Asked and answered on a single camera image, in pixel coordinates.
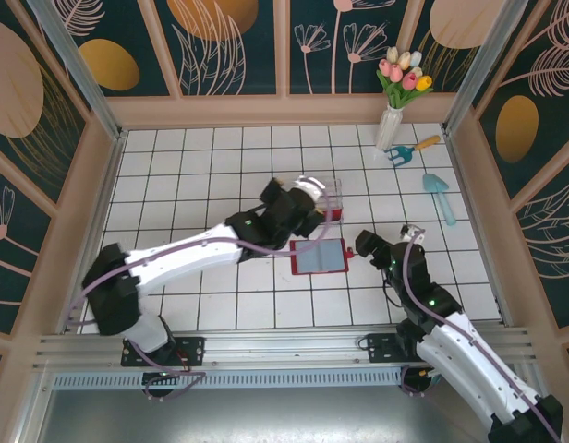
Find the clear acrylic box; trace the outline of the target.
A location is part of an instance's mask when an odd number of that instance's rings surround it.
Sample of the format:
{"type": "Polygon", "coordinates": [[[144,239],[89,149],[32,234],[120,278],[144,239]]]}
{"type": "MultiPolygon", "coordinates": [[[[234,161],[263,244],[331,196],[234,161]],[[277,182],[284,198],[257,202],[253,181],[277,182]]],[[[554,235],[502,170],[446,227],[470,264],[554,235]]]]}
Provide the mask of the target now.
{"type": "MultiPolygon", "coordinates": [[[[312,177],[321,181],[325,185],[325,190],[326,190],[326,192],[328,194],[328,198],[329,198],[328,203],[330,204],[330,206],[329,206],[330,210],[340,208],[342,210],[342,219],[343,219],[344,205],[343,205],[342,182],[341,182],[341,180],[334,178],[332,175],[317,175],[317,176],[312,176],[312,177]]],[[[324,196],[321,196],[318,199],[316,206],[318,209],[325,212],[328,208],[328,206],[327,206],[328,203],[325,201],[324,196]]]]}

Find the red card holder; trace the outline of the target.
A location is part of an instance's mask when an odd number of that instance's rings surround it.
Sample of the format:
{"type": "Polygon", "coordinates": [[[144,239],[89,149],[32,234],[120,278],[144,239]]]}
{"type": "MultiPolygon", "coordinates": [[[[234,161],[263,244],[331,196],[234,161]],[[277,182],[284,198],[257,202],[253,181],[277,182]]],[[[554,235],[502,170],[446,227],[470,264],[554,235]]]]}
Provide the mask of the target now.
{"type": "Polygon", "coordinates": [[[291,257],[293,275],[347,273],[348,261],[355,255],[343,238],[324,239],[315,247],[291,257]]]}

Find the light blue toy shovel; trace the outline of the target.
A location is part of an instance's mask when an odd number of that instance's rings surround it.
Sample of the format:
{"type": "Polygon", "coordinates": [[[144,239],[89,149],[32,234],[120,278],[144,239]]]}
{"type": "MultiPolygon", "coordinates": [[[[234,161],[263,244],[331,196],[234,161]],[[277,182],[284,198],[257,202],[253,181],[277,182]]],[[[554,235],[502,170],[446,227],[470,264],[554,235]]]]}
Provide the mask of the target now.
{"type": "Polygon", "coordinates": [[[444,195],[444,193],[449,189],[449,186],[439,176],[429,173],[422,176],[422,185],[425,191],[437,196],[446,224],[448,226],[455,225],[456,218],[446,196],[444,195]]]}

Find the white ribbed vase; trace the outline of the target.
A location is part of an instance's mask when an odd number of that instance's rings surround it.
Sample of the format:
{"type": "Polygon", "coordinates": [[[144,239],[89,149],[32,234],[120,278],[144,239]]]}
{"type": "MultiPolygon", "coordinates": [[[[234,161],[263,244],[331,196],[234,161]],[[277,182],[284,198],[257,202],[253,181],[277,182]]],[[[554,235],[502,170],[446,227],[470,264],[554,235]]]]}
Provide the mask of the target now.
{"type": "Polygon", "coordinates": [[[375,147],[380,151],[387,151],[392,145],[403,120],[403,109],[394,108],[388,104],[381,115],[375,147]]]}

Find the artificial tulip bouquet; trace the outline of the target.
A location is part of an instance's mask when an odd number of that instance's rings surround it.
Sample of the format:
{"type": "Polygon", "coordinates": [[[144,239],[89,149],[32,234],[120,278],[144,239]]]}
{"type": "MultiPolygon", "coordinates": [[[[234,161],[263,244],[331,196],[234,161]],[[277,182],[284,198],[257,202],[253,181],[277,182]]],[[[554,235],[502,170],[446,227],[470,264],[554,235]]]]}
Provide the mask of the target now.
{"type": "Polygon", "coordinates": [[[433,79],[423,73],[421,61],[419,51],[400,54],[395,46],[387,48],[376,74],[393,109],[403,109],[416,98],[433,91],[433,79]]]}

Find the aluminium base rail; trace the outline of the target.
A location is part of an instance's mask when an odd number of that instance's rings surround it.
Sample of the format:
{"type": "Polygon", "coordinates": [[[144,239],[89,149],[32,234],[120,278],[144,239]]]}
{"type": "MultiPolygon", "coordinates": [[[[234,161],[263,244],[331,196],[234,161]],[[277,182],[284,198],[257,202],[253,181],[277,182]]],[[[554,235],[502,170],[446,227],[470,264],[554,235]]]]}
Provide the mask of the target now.
{"type": "MultiPolygon", "coordinates": [[[[370,333],[394,327],[245,329],[197,332],[205,339],[204,369],[301,369],[365,367],[359,349],[370,333]]],[[[97,335],[52,335],[40,339],[32,366],[36,370],[120,371],[122,339],[97,335]]]]}

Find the aluminium frame post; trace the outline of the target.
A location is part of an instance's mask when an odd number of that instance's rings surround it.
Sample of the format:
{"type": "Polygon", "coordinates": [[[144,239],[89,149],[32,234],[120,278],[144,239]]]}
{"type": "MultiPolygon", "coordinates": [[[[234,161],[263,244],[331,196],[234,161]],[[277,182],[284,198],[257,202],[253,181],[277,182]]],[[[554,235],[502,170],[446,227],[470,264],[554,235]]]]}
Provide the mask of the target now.
{"type": "Polygon", "coordinates": [[[41,22],[46,35],[57,53],[66,63],[70,75],[76,80],[83,96],[95,112],[106,133],[118,141],[122,127],[108,105],[101,88],[96,83],[91,71],[79,53],[78,46],[67,32],[50,0],[27,0],[35,17],[41,22]]]}
{"type": "Polygon", "coordinates": [[[504,0],[500,12],[480,46],[471,67],[455,95],[454,103],[443,123],[443,134],[451,138],[470,109],[484,80],[500,56],[527,7],[528,0],[504,0]]]}

